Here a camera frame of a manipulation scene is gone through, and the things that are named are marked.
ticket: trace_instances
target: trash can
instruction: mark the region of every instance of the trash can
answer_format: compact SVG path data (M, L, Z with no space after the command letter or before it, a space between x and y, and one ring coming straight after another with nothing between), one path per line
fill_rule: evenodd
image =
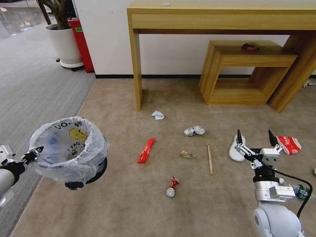
M92 122L82 117L47 123L34 132L30 149L44 146L35 171L69 189L96 181L107 168L109 144Z
M80 24L80 20L78 17L73 18L69 21L73 34L75 36L82 62L85 66L86 72L89 73L91 71L94 71L93 63L91 60L91 56L89 53L89 49L87 46L87 42L85 39L85 35L83 34L83 30Z

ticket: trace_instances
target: plastic garbage bag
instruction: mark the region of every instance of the plastic garbage bag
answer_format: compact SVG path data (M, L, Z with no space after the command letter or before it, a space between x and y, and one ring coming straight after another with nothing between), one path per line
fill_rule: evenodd
M60 181L83 182L93 178L105 160L109 144L92 122L82 117L63 118L37 129L30 149L44 146L35 171Z

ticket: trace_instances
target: black baseboard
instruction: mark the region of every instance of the black baseboard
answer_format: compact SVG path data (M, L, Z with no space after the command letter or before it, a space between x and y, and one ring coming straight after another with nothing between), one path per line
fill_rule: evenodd
M250 78L250 74L221 74L218 78ZM118 79L118 78L133 78L132 74L101 74L95 75L97 79ZM147 79L199 79L200 74L143 74L142 78ZM316 78L316 75L311 75L309 78Z

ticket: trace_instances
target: red trash bin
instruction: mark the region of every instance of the red trash bin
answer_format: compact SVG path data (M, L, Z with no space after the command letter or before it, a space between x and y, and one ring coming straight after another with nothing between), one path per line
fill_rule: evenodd
M85 36L83 34L83 30L80 24L80 20L78 17L73 18L69 21L73 34L75 35L75 39L81 54L82 62L85 66L86 72L89 73L91 71L94 71L93 63L91 60L91 56L89 53L89 49L87 46L87 42L85 39Z

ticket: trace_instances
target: white shoe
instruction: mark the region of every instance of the white shoe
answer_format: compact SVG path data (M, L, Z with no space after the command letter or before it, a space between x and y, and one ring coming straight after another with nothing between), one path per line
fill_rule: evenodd
M237 134L234 136L234 140L233 140L233 144L230 146L229 149L229 157L234 160L234 161L244 161L244 156L242 154L240 154L236 149L235 146L237 145ZM242 140L243 140L243 145L246 145L246 138L244 136L241 136Z

